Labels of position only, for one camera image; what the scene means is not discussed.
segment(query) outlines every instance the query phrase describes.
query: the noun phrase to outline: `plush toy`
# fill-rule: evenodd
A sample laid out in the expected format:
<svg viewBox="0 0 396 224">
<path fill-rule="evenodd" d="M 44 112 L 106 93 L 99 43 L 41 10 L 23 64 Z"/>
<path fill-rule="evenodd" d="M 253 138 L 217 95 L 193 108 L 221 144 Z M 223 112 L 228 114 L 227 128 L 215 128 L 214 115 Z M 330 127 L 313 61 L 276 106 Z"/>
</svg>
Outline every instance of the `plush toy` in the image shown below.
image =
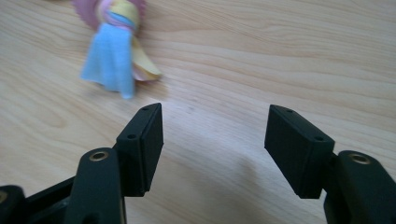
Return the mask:
<svg viewBox="0 0 396 224">
<path fill-rule="evenodd" d="M 134 36 L 144 18 L 145 0 L 73 0 L 78 15 L 96 30 L 81 72 L 125 99 L 134 96 L 134 80 L 149 81 L 161 72 Z"/>
</svg>

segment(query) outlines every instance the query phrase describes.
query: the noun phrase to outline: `black plastic part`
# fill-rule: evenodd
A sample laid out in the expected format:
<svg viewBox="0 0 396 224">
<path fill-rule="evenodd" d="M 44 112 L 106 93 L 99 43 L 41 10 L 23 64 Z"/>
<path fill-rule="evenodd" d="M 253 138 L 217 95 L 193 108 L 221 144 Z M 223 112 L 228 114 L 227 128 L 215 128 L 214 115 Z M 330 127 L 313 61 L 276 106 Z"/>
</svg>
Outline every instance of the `black plastic part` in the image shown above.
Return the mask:
<svg viewBox="0 0 396 224">
<path fill-rule="evenodd" d="M 0 223 L 23 223 L 26 214 L 26 199 L 22 188 L 13 185 L 0 187 Z"/>
<path fill-rule="evenodd" d="M 163 147 L 161 104 L 141 108 L 117 138 L 124 196 L 142 197 L 149 191 Z"/>
<path fill-rule="evenodd" d="M 351 214 L 350 223 L 396 223 L 396 184 L 376 159 L 342 151 L 335 172 Z"/>
<path fill-rule="evenodd" d="M 327 134 L 295 111 L 270 106 L 265 148 L 300 198 L 319 198 L 322 171 L 333 147 Z"/>
<path fill-rule="evenodd" d="M 28 223 L 54 224 L 64 220 L 74 177 L 27 198 Z"/>
<path fill-rule="evenodd" d="M 117 151 L 97 148 L 81 157 L 65 224 L 125 223 Z"/>
<path fill-rule="evenodd" d="M 332 154 L 332 158 L 325 165 L 325 171 L 323 172 L 323 188 L 327 192 L 323 207 L 329 224 L 349 223 L 351 219 L 347 202 L 340 189 L 335 172 L 337 162 L 338 157 Z"/>
</svg>

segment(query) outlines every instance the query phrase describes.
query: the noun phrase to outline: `wooden table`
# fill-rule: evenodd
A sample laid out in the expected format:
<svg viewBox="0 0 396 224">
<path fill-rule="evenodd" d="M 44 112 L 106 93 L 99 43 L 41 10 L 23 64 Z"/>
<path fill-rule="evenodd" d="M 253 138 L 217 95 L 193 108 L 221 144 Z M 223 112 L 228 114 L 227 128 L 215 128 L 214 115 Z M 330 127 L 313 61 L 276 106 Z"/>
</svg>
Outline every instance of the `wooden table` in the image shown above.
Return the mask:
<svg viewBox="0 0 396 224">
<path fill-rule="evenodd" d="M 27 196 L 111 147 L 163 104 L 151 192 L 130 223 L 325 223 L 264 149 L 269 105 L 292 108 L 396 178 L 396 4 L 391 0 L 148 0 L 139 37 L 163 71 L 135 98 L 81 80 L 94 31 L 65 0 L 0 0 L 0 185 Z"/>
</svg>

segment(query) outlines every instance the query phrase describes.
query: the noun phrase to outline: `wood grain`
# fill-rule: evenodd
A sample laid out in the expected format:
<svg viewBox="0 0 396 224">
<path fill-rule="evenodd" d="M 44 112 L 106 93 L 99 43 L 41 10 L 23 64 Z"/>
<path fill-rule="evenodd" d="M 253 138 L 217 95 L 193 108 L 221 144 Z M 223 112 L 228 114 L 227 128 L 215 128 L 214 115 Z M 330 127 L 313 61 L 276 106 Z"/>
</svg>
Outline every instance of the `wood grain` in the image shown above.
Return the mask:
<svg viewBox="0 0 396 224">
<path fill-rule="evenodd" d="M 64 0 L 0 0 L 0 185 L 32 195 L 75 174 L 144 105 L 164 147 L 130 223 L 325 223 L 263 147 L 290 107 L 396 178 L 396 2 L 148 0 L 139 37 L 163 71 L 136 97 L 79 79 L 93 31 Z"/>
</svg>

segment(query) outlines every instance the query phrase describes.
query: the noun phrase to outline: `screw hole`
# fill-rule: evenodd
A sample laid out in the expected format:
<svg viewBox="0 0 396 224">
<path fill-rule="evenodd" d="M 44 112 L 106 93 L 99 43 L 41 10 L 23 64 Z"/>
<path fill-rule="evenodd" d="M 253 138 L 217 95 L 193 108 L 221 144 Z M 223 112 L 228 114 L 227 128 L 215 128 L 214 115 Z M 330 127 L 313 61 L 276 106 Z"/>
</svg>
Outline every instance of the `screw hole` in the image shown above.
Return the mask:
<svg viewBox="0 0 396 224">
<path fill-rule="evenodd" d="M 317 140 L 319 142 L 323 142 L 324 141 L 324 139 L 322 137 L 320 137 L 320 136 L 315 136 L 314 138 L 315 138 L 315 140 Z"/>
<path fill-rule="evenodd" d="M 108 157 L 108 153 L 107 152 L 98 151 L 98 152 L 95 152 L 95 153 L 91 154 L 90 160 L 91 161 L 102 161 L 102 160 L 104 160 L 107 157 Z"/>
<path fill-rule="evenodd" d="M 135 139 L 135 138 L 136 138 L 136 134 L 129 134 L 129 135 L 127 136 L 127 138 L 129 138 L 129 139 Z"/>
<path fill-rule="evenodd" d="M 359 155 L 359 154 L 350 154 L 349 157 L 354 162 L 357 162 L 357 163 L 360 163 L 360 164 L 363 164 L 363 165 L 367 165 L 367 164 L 371 163 L 370 160 L 367 157 Z"/>
</svg>

